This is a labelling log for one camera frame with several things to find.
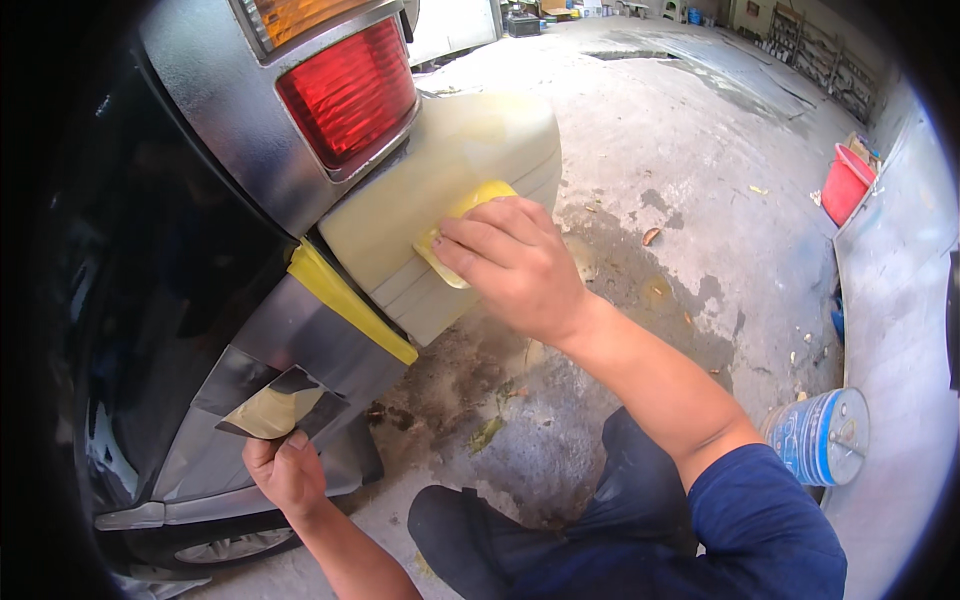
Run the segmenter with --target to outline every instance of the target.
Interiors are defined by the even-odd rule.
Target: stained floor
[[[833,143],[863,127],[788,67],[719,31],[608,17],[503,39],[418,86],[525,90],[551,104],[564,148],[554,220],[583,279],[713,373],[755,424],[841,383],[827,302],[836,228],[809,194]],[[651,228],[660,234],[645,247]],[[417,491],[474,487],[523,524],[562,526],[590,497],[617,406],[558,352],[477,308],[374,404],[386,478],[341,504],[424,597],[457,597],[407,535]],[[302,548],[188,596],[333,597]]]

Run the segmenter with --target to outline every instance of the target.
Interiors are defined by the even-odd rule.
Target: blue bucket
[[[800,483],[843,485],[866,459],[870,413],[859,390],[843,388],[774,409],[760,434]]]

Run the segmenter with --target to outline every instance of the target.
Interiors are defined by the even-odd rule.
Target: forearm
[[[403,567],[329,500],[290,524],[341,600],[420,598]]]
[[[740,405],[693,361],[589,294],[559,350],[606,385],[677,463],[689,489],[730,450],[762,442]]]

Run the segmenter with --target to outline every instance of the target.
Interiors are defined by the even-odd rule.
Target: blue shirt
[[[511,598],[842,598],[847,557],[820,507],[772,448],[727,453],[687,496],[707,549],[681,556],[653,543],[569,543],[524,573]]]

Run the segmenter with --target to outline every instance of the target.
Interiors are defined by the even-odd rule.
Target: fingernail
[[[306,448],[307,442],[309,442],[309,440],[307,439],[306,434],[299,429],[294,432],[294,435],[287,438],[287,443],[297,450],[303,450]]]

